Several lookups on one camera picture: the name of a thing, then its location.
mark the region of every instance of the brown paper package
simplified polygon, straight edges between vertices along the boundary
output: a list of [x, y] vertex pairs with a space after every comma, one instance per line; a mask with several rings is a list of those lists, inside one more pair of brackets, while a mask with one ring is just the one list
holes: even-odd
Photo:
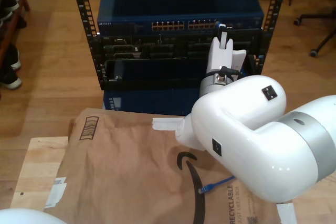
[[207, 151], [180, 145], [173, 131], [154, 130], [153, 118], [162, 117], [82, 111], [57, 175], [66, 190], [45, 212], [67, 224], [280, 224], [276, 205], [237, 179], [198, 194], [232, 174]]

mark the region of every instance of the chair wheel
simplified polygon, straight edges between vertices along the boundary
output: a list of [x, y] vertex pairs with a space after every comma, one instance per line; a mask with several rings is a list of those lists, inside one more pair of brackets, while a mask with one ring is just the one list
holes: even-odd
[[296, 26], [300, 26], [301, 25], [300, 18], [297, 18], [296, 20], [294, 20], [294, 25], [296, 25]]
[[316, 57], [318, 55], [318, 52], [315, 49], [310, 50], [310, 56], [311, 57]]

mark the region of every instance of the white tape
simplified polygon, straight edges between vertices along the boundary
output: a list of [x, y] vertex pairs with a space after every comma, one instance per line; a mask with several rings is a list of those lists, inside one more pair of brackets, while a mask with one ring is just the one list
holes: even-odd
[[65, 177], [55, 178], [45, 208], [54, 207], [61, 200], [64, 190], [67, 187], [67, 183], [64, 183], [65, 179]]
[[183, 118], [153, 118], [153, 129], [157, 131], [175, 131]]
[[281, 224], [298, 224], [293, 203], [277, 204]]

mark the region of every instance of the network device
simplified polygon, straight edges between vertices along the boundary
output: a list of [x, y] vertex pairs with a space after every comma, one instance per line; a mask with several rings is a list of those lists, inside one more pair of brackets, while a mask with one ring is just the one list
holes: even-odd
[[211, 34], [216, 22], [232, 29], [261, 28], [258, 0], [101, 0], [101, 36]]

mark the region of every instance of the barcode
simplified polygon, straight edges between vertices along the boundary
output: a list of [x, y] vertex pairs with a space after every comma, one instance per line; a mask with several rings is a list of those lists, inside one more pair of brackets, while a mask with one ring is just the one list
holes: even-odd
[[247, 217], [247, 224], [258, 224], [258, 217]]
[[79, 140], [93, 139], [98, 124], [98, 120], [99, 117], [97, 116], [90, 116], [86, 118], [85, 125]]

